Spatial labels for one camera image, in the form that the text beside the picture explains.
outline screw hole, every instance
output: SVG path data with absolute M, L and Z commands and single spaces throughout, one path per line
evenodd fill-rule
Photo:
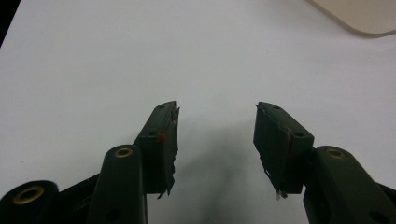
M 114 153 L 114 155 L 117 158 L 124 158 L 124 157 L 128 157 L 130 155 L 132 155 L 133 151 L 131 148 L 128 147 L 124 147 L 124 148 L 120 148 L 119 150 L 116 151 L 116 153 Z
M 389 223 L 389 219 L 380 212 L 370 212 L 370 218 L 378 223 Z
M 14 198 L 15 204 L 27 204 L 35 201 L 44 193 L 44 188 L 41 186 L 32 186 L 28 189 L 21 191 L 17 196 Z
M 294 135 L 296 135 L 297 137 L 303 137 L 304 136 L 303 133 L 295 133 Z
M 339 151 L 337 149 L 333 149 L 333 148 L 327 148 L 326 152 L 333 158 L 338 159 L 338 160 L 342 160 L 346 157 L 346 154 L 344 154 L 344 152 Z
M 106 220 L 109 222 L 118 221 L 121 218 L 121 213 L 117 209 L 113 209 L 106 214 Z

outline white table surface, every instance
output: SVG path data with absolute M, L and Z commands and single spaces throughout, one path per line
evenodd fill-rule
M 22 1 L 0 49 L 0 195 L 60 190 L 181 107 L 176 184 L 149 223 L 306 223 L 253 145 L 259 101 L 396 189 L 396 35 L 353 35 L 304 0 Z

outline white surface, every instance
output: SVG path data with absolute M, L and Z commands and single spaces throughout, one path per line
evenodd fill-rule
M 302 0 L 22 1 L 0 49 L 0 194 L 98 173 L 177 100 L 176 184 L 148 198 L 150 223 L 306 223 L 263 173 L 255 104 L 396 189 L 395 59 L 396 35 L 352 35 Z

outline red marking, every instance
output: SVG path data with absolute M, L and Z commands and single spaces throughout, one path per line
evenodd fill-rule
M 165 142 L 165 140 L 166 140 L 165 133 L 158 133 L 157 143 L 161 144 L 161 143 Z

